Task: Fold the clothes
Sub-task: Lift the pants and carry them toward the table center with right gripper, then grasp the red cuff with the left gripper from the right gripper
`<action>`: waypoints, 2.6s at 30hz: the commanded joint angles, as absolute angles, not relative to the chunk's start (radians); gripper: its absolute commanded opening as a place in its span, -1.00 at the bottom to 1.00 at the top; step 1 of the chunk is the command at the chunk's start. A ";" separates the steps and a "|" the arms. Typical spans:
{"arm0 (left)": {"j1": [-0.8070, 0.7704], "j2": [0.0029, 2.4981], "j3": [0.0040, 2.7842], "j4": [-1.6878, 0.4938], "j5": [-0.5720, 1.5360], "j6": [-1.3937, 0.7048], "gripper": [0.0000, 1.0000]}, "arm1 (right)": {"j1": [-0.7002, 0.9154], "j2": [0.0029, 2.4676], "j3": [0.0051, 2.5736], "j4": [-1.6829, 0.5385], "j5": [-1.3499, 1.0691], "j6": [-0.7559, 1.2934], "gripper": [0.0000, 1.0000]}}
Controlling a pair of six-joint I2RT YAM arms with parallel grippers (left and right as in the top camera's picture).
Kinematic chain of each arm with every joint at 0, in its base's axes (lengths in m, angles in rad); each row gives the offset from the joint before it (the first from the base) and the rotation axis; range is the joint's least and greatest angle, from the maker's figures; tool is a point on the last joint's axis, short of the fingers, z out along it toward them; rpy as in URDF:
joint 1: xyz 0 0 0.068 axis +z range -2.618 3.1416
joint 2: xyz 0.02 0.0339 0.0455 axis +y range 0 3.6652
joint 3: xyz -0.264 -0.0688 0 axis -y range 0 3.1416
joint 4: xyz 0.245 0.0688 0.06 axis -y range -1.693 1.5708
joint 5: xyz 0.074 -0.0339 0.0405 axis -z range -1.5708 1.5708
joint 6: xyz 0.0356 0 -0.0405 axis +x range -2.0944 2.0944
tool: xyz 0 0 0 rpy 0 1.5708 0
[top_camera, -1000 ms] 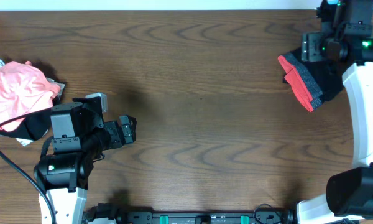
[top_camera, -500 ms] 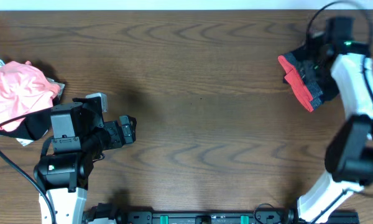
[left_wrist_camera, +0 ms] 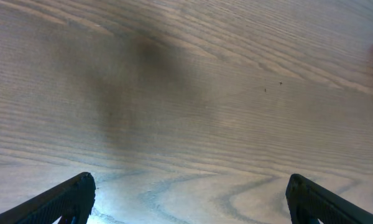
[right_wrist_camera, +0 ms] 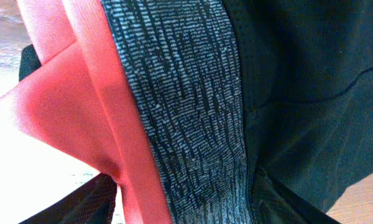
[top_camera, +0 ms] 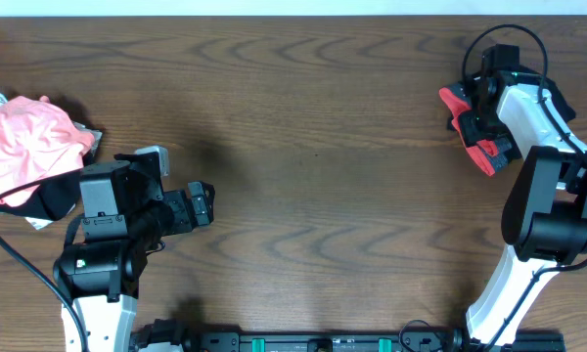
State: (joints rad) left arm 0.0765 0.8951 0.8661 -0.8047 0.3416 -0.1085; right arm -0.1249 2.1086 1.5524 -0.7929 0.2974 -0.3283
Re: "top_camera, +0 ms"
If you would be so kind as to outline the black leggings red waistband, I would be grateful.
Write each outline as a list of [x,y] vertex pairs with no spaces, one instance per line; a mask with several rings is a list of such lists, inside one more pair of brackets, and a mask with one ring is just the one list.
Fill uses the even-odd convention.
[[568,127],[576,113],[557,84],[525,66],[485,68],[439,90],[474,164],[491,176],[534,146],[587,152]]

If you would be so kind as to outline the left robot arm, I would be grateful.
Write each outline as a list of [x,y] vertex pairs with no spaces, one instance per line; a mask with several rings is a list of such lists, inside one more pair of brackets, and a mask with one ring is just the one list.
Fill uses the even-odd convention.
[[173,320],[132,330],[149,255],[163,250],[165,237],[213,220],[213,186],[196,181],[166,191],[162,179],[168,173],[167,151],[158,146],[83,168],[78,226],[84,240],[74,242],[70,230],[53,268],[68,298],[62,308],[68,351],[199,350],[199,337]]

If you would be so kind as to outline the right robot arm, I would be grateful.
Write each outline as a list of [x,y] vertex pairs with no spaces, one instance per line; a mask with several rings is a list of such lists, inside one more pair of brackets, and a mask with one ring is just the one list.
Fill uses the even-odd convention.
[[587,253],[587,145],[570,131],[576,113],[556,83],[523,66],[517,46],[486,49],[479,71],[439,95],[485,174],[522,162],[502,212],[501,260],[466,313],[475,351],[509,350],[540,290]]

